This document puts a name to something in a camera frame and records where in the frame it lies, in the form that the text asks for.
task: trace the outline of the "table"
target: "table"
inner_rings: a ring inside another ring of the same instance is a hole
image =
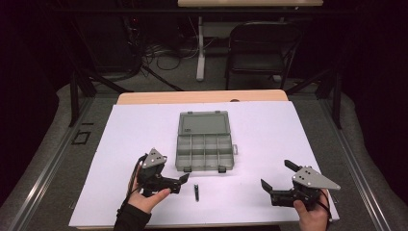
[[[186,8],[224,8],[224,7],[316,7],[323,4],[322,0],[178,0],[179,7]],[[239,22],[210,23],[207,26],[198,17],[198,65],[197,81],[204,80],[205,50],[204,37],[227,38]]]
[[[214,110],[229,113],[232,140],[239,150],[234,168],[222,174],[192,172],[179,194],[171,194],[153,210],[148,226],[176,228],[297,221],[293,208],[270,205],[269,195],[260,183],[263,178],[277,190],[291,188],[293,172],[284,167],[284,159],[319,171],[293,103],[281,90],[229,90],[120,95],[69,225],[112,227],[134,164],[152,147],[167,156],[163,176],[184,175],[174,165],[178,116],[183,111]],[[194,184],[199,184],[199,202],[194,198]],[[333,218],[339,219],[336,208],[331,206],[331,210]]]

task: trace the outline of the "wooden table edge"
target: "wooden table edge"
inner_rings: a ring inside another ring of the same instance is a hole
[[[216,103],[230,101],[289,101],[283,90],[206,90],[127,92],[117,99],[117,105]]]

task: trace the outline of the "gray carpet floor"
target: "gray carpet floor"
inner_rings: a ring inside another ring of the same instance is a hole
[[[170,83],[183,90],[223,90],[223,71],[225,57],[219,55],[218,50],[209,50],[206,61],[205,80],[197,82],[194,79],[196,58],[182,60],[180,65],[173,70],[161,70],[154,60],[150,67]],[[159,64],[168,65],[170,68],[177,64],[173,58],[161,57]],[[288,81],[286,88],[294,85],[296,80]],[[134,91],[171,91],[169,86],[159,82],[151,75],[137,76],[117,82],[126,89]],[[80,121],[77,132],[89,133],[86,144],[72,144],[69,142],[64,149],[64,159],[53,175],[51,183],[47,186],[40,204],[34,208],[34,213],[24,226],[26,230],[74,230],[68,227],[68,222],[73,212],[73,206],[78,199],[85,183],[93,154],[102,136],[117,94],[103,85],[95,83],[98,94],[91,99],[90,108],[83,112],[85,117]],[[276,89],[279,83],[274,83],[266,77],[234,78],[231,89]],[[344,144],[337,137],[332,121],[326,116],[325,101],[317,100],[313,92],[316,86],[312,85],[290,100],[295,105],[300,120],[316,155],[320,169],[324,175],[342,186],[339,192],[332,192],[338,200],[336,207],[340,220],[334,222],[330,230],[375,230],[371,220],[370,211],[367,209],[361,192],[356,188],[349,168],[345,163]],[[24,176],[18,182],[14,191],[0,209],[0,230],[8,230],[13,224],[20,208],[28,197],[30,190],[36,184],[48,161],[61,149],[65,134],[69,130],[67,125],[70,119],[69,87],[59,90],[60,107],[55,116],[43,143],[36,156],[27,168]],[[361,170],[378,200],[379,207],[384,213],[392,230],[406,230],[408,227],[407,206],[390,190],[378,168],[370,159],[363,143],[357,117],[354,113],[352,101],[343,95],[342,101],[342,126],[346,140],[353,151]],[[276,227],[252,227],[250,230],[275,230]],[[279,225],[282,231],[298,230],[296,223]]]

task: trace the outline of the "black chair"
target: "black chair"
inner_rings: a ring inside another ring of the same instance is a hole
[[[251,21],[234,28],[230,34],[227,66],[228,90],[233,74],[280,75],[285,85],[302,31],[290,22]]]

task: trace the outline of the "pen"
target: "pen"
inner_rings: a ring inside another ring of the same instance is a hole
[[[200,197],[198,195],[198,185],[194,185],[194,192],[195,192],[195,201],[198,202],[198,200],[200,200]]]

